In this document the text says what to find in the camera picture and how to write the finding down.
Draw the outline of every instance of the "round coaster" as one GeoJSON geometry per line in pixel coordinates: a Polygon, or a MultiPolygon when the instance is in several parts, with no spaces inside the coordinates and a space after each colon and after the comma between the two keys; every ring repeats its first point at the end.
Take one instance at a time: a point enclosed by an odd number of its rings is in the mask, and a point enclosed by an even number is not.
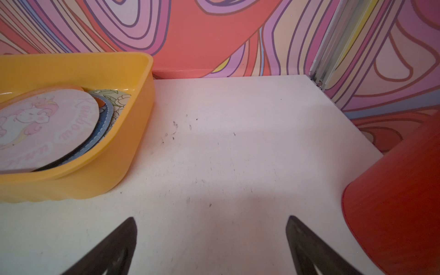
{"type": "Polygon", "coordinates": [[[103,96],[100,95],[92,95],[92,96],[95,98],[96,102],[98,103],[99,119],[90,137],[88,137],[86,141],[84,141],[80,146],[78,146],[75,150],[73,150],[66,156],[62,157],[61,159],[51,164],[41,167],[40,169],[38,169],[38,171],[63,165],[76,158],[79,158],[80,156],[87,153],[90,149],[92,149],[93,146],[95,146],[98,143],[98,141],[101,139],[101,137],[104,135],[104,133],[106,132],[107,128],[110,125],[110,121],[113,116],[113,105],[108,99],[106,99],[103,96]]]}
{"type": "Polygon", "coordinates": [[[62,158],[92,133],[98,103],[76,89],[45,92],[0,110],[0,173],[30,172],[62,158]]]}

